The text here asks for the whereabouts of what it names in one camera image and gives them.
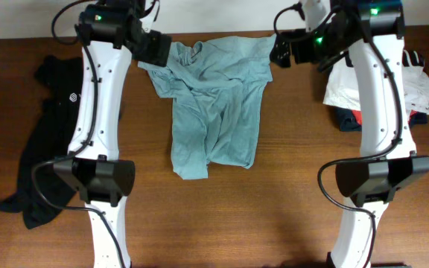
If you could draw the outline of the light blue t-shirt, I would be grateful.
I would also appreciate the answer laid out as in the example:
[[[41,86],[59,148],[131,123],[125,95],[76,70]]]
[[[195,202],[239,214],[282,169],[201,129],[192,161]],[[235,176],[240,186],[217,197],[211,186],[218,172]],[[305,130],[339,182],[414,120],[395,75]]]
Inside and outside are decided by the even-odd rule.
[[[179,177],[206,179],[211,163],[252,167],[275,39],[174,42],[166,66],[138,64],[157,95],[172,100],[171,162]]]

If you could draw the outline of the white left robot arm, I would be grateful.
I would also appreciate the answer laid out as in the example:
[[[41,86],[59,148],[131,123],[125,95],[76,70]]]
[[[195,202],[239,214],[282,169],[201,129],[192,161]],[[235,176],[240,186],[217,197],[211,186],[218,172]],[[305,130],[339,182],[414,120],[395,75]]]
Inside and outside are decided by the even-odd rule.
[[[80,106],[68,155],[53,167],[89,214],[95,267],[131,265],[125,208],[136,166],[119,158],[118,121],[131,62],[167,64],[171,37],[152,28],[159,9],[159,1],[97,1],[75,25],[83,46]]]

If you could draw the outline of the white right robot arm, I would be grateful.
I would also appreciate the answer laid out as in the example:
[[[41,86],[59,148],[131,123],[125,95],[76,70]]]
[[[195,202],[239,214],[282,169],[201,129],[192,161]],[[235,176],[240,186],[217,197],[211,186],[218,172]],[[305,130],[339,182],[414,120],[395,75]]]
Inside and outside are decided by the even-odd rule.
[[[400,1],[299,1],[303,29],[282,31],[270,60],[282,68],[312,63],[325,71],[349,58],[363,118],[360,155],[331,161],[343,195],[332,268],[369,267],[382,214],[395,194],[429,171],[410,132],[402,83],[404,11]]]

